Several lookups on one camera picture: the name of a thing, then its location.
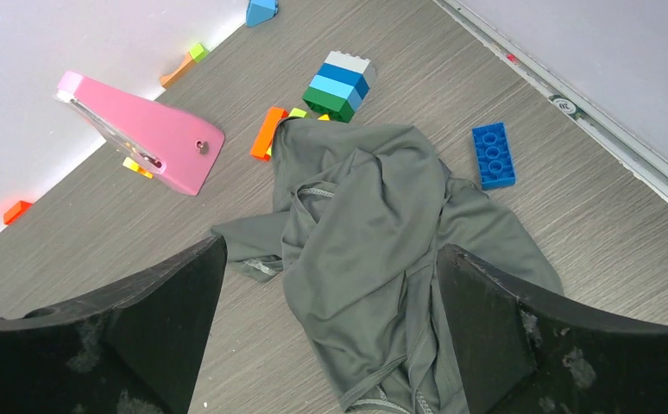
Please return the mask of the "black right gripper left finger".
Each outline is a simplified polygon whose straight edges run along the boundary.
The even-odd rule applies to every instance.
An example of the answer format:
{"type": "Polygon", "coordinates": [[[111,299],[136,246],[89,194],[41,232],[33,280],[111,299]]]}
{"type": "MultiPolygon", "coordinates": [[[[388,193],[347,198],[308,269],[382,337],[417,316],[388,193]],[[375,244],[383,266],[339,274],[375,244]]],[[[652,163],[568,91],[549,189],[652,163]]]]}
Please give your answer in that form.
{"type": "Polygon", "coordinates": [[[211,236],[75,298],[0,318],[0,413],[185,413],[227,261],[211,236]]]}

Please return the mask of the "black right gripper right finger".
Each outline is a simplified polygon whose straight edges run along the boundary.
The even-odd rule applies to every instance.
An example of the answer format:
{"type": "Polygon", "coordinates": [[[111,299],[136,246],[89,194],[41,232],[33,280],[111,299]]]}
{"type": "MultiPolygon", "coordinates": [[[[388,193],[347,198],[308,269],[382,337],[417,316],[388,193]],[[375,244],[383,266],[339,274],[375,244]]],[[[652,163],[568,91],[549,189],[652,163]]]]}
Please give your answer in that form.
{"type": "Polygon", "coordinates": [[[438,253],[444,311],[473,413],[668,413],[668,325],[609,313],[438,253]]]}

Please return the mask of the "grey t-shirt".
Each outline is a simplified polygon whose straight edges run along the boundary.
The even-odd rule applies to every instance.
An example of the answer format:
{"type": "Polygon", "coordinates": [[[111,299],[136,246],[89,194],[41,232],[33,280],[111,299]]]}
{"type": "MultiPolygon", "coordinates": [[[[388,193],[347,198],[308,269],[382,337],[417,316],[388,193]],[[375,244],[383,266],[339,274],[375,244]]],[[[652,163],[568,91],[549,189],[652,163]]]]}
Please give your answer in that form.
{"type": "Polygon", "coordinates": [[[465,413],[436,259],[456,244],[562,293],[518,217],[456,179],[415,127],[288,118],[274,132],[273,210],[215,225],[228,262],[281,276],[344,411],[465,413]]]}

